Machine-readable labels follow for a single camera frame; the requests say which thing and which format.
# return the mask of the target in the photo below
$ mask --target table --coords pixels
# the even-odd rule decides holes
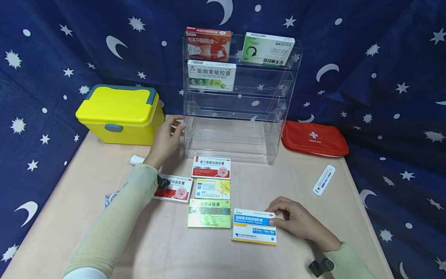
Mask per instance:
[[[149,149],[105,144],[89,133],[2,278],[61,278],[104,210],[104,195],[119,190],[130,173],[131,155],[145,156]],[[327,164],[336,173],[323,195],[316,196],[311,189]],[[181,147],[161,172],[190,176],[191,167]],[[265,210],[278,196],[299,201],[350,243],[377,278],[393,278],[344,158],[281,146],[270,166],[233,162],[231,170],[233,208]],[[281,229],[277,246],[232,242],[229,229],[187,228],[187,213],[186,204],[152,200],[112,278],[314,278],[307,267],[321,254],[309,242]]]

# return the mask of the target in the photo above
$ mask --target light green sleeve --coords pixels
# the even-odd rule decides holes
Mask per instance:
[[[139,214],[157,190],[157,176],[158,170],[151,166],[134,166],[124,188],[88,231],[65,275],[92,267],[111,277]]]
[[[331,273],[336,279],[375,279],[364,261],[345,242],[338,250],[324,255],[335,264]]]

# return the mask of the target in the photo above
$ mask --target yellow box lid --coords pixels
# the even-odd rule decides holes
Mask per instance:
[[[152,87],[95,85],[76,111],[83,124],[147,126],[158,103]]]

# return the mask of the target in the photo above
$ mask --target yellow medicine box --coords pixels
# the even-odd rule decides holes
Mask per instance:
[[[147,146],[164,122],[154,88],[106,84],[91,89],[76,117],[105,143]]]

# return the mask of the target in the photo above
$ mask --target white crescent moon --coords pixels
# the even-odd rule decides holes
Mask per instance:
[[[314,120],[314,115],[312,114],[311,117],[307,120],[299,120],[298,119],[297,121],[299,121],[299,123],[310,123],[313,120]]]
[[[107,38],[105,38],[105,42],[107,43],[108,49],[117,57],[121,58],[121,55],[119,55],[119,53],[116,51],[116,45],[122,45],[127,47],[123,42],[121,42],[119,39],[113,37],[113,36],[107,36]]]
[[[403,262],[400,262],[400,273],[404,279],[409,279],[409,277],[407,277],[406,271],[404,271]]]
[[[222,22],[219,25],[225,24],[232,15],[232,9],[233,9],[232,0],[207,0],[206,4],[210,2],[218,2],[222,5],[224,16]]]
[[[321,79],[321,76],[323,74],[325,74],[326,72],[328,72],[329,70],[336,70],[336,71],[339,72],[339,67],[336,64],[327,64],[327,65],[325,65],[316,74],[316,80],[319,82],[319,80]]]
[[[23,223],[20,227],[23,227],[24,225],[26,225],[26,223],[28,223],[36,214],[37,212],[37,203],[34,201],[29,201],[25,204],[22,204],[21,206],[19,206],[15,211],[19,210],[19,209],[26,209],[26,211],[28,211],[28,218],[26,218],[25,223]]]
[[[365,204],[365,199],[367,198],[368,195],[374,195],[376,196],[376,194],[370,190],[364,189],[361,191],[361,193],[359,194],[359,196],[361,197],[361,200],[363,201],[364,207],[368,209],[367,205]]]

